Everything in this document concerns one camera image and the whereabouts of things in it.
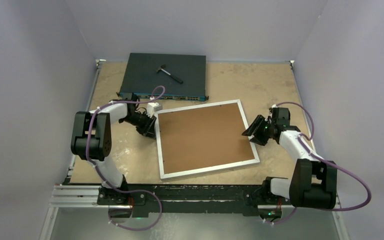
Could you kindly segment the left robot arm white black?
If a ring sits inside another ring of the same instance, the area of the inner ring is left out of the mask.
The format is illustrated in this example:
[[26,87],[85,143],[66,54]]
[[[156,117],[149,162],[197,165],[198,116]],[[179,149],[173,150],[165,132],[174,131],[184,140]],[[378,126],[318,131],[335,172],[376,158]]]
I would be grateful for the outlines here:
[[126,203],[129,193],[125,176],[111,159],[112,131],[114,123],[128,123],[144,137],[155,139],[157,118],[149,112],[154,106],[151,99],[147,108],[139,111],[139,97],[128,94],[120,100],[111,100],[92,111],[78,111],[74,115],[70,149],[81,160],[87,161],[101,179],[102,187],[111,189],[109,197],[118,205]]

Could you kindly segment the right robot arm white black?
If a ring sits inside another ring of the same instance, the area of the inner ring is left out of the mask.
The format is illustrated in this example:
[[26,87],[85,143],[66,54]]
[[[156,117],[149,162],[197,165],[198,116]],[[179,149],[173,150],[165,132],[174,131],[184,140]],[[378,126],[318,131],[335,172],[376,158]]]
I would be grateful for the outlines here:
[[262,200],[272,204],[282,197],[296,208],[332,210],[337,193],[334,162],[321,162],[321,157],[302,139],[301,130],[291,125],[288,108],[273,107],[270,113],[268,117],[257,115],[242,135],[260,146],[265,146],[269,140],[276,141],[295,162],[295,167],[290,179],[267,177],[260,191]]

